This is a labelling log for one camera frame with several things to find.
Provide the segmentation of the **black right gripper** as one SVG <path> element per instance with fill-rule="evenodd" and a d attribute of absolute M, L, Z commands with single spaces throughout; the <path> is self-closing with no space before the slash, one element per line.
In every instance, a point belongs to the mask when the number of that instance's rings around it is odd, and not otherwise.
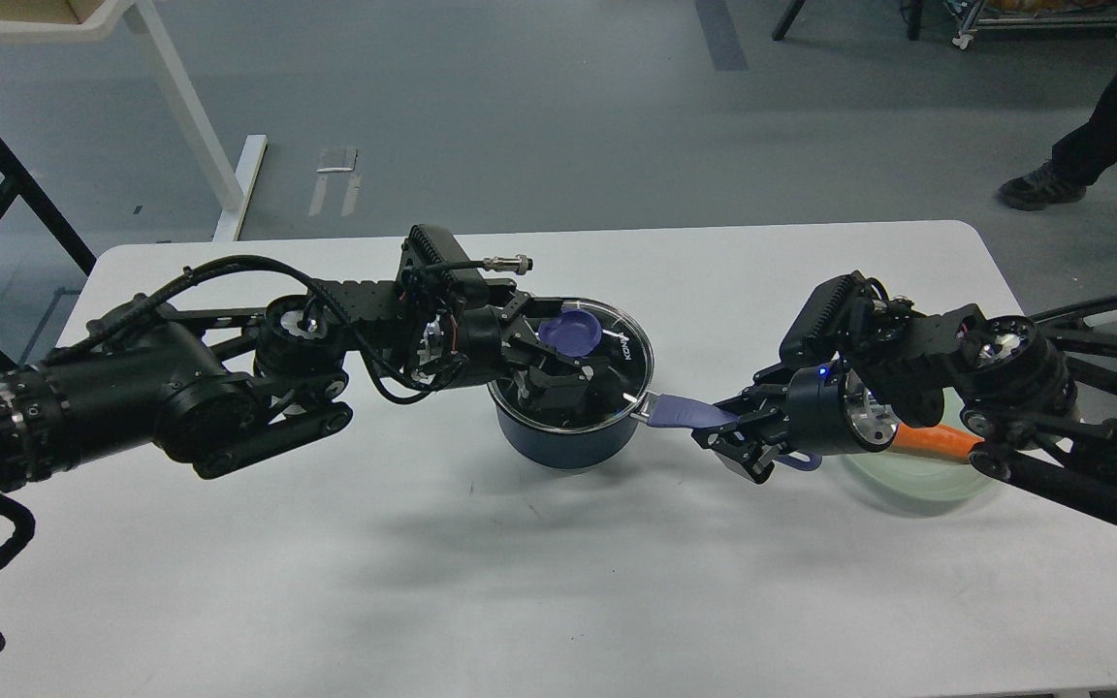
<path fill-rule="evenodd" d="M 846 364 L 758 370 L 739 394 L 714 403 L 735 417 L 787 417 L 787 444 L 804 455 L 877 455 L 895 441 L 900 420 L 891 407 Z M 737 421 L 695 428 L 697 446 L 712 450 L 728 471 L 755 485 L 767 482 L 776 465 L 802 469 L 795 455 L 745 432 Z"/>

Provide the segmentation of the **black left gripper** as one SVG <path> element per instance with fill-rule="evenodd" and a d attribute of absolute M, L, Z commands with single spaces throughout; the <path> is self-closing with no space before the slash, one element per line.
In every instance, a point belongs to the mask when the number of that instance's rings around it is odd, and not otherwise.
<path fill-rule="evenodd" d="M 525 255 L 471 258 L 443 227 L 413 226 L 400 248 L 403 337 L 394 343 L 394 367 L 432 389 L 516 374 L 521 415 L 547 428 L 592 428 L 607 410 L 586 374 L 618 358 L 617 338 L 607 334 L 611 319 L 589 298 L 533 297 L 505 324 L 516 293 L 508 274 L 532 267 Z"/>

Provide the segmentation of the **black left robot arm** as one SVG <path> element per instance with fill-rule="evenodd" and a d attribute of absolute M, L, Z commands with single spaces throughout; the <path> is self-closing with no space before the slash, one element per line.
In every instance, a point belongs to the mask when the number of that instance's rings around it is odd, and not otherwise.
<path fill-rule="evenodd" d="M 390 281 L 324 281 L 258 255 L 187 267 L 88 324 L 42 362 L 0 372 L 0 571 L 34 538 L 12 493 L 143 443 L 204 480 L 338 433 L 356 353 L 404 405 L 509 383 L 562 424 L 624 392 L 623 371 L 558 340 L 563 298 L 516 287 L 529 257 L 466 256 L 412 227 Z M 0 650 L 4 635 L 0 631 Z"/>

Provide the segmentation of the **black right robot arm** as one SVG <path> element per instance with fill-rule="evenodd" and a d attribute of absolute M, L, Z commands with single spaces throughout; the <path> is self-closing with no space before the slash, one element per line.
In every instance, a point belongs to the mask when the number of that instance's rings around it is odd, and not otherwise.
<path fill-rule="evenodd" d="M 764 482 L 783 455 L 880 452 L 904 426 L 936 426 L 952 389 L 978 437 L 975 471 L 1117 525 L 1117 334 L 1089 324 L 1114 310 L 1117 295 L 1037 315 L 925 314 L 872 277 L 837 275 L 799 312 L 779 364 L 693 437 Z"/>

